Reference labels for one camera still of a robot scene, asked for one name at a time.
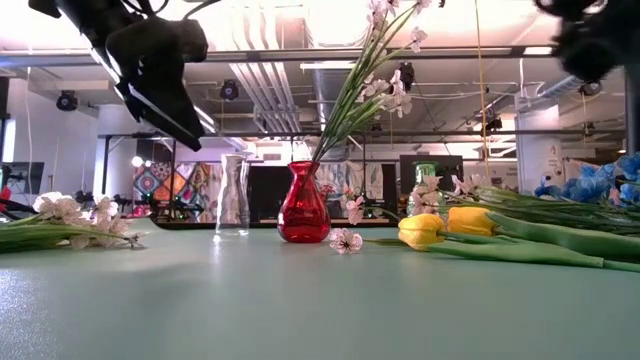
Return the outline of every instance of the flower stem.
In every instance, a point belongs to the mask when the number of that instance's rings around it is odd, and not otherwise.
[[[383,213],[393,217],[394,219],[400,221],[402,220],[398,215],[392,213],[391,211],[387,210],[387,209],[383,209],[383,208],[379,208],[379,207],[374,207],[374,206],[363,206],[362,207],[364,210],[380,210]]]

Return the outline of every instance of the clear glass vase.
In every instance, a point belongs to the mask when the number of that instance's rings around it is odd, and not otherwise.
[[[249,233],[249,199],[247,181],[249,163],[244,155],[222,156],[222,182],[218,193],[216,233],[247,235]]]

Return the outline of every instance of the spotlight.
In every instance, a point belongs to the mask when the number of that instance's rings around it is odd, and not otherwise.
[[[595,96],[602,91],[602,83],[600,81],[588,82],[580,86],[578,93],[584,96]]]
[[[62,90],[56,107],[62,111],[74,111],[78,109],[78,98],[75,96],[74,90]]]
[[[143,163],[144,163],[144,160],[142,160],[140,156],[134,156],[133,159],[131,159],[131,165],[135,167],[140,167],[142,166]]]
[[[222,88],[220,88],[220,97],[225,101],[235,100],[238,95],[240,95],[240,91],[238,90],[238,85],[236,85],[235,80],[225,80]]]
[[[411,84],[416,80],[416,73],[410,62],[400,64],[400,81],[404,85],[404,91],[411,91]]]

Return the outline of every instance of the security camera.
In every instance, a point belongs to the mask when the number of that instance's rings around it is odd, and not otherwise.
[[[75,111],[78,109],[78,98],[75,97],[75,91],[62,90],[58,101],[56,101],[56,107],[62,111]]]

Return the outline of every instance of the colorful tapestry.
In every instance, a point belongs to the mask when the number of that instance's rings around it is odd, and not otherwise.
[[[215,222],[218,192],[222,177],[220,164],[179,163],[173,175],[174,199],[189,205],[199,205],[203,211],[187,218],[195,222]],[[153,163],[136,169],[133,181],[138,198],[152,194],[158,201],[169,201],[171,196],[171,164]]]

